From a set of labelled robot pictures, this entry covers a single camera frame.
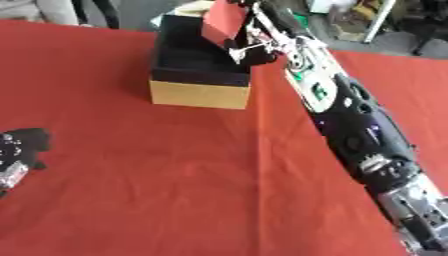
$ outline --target red fabric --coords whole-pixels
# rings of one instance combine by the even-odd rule
[[[0,200],[7,256],[404,255],[311,125],[281,63],[246,111],[149,102],[154,35],[1,22],[1,130],[45,127],[49,169]],[[448,192],[448,64],[336,52]]]

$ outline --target tan box base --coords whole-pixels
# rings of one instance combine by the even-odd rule
[[[224,86],[149,81],[154,104],[245,109],[250,86]]]

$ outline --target black box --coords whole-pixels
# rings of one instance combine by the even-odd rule
[[[250,68],[201,36],[202,19],[165,15],[151,67],[154,104],[244,109]]]

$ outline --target hand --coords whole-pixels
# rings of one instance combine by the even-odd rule
[[[0,196],[15,187],[29,170],[46,168],[37,154],[48,151],[49,142],[49,134],[39,128],[0,134]]]

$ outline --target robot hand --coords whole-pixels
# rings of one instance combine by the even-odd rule
[[[448,199],[420,167],[413,145],[388,111],[349,77],[324,43],[298,28],[291,11],[267,0],[227,1],[247,13],[242,29],[247,45],[226,49],[235,62],[258,65],[284,55],[285,77],[316,128],[396,228],[409,254],[446,255]]]
[[[46,168],[37,154],[50,149],[49,141],[49,134],[39,128],[0,134],[0,196],[15,187],[29,170]]]

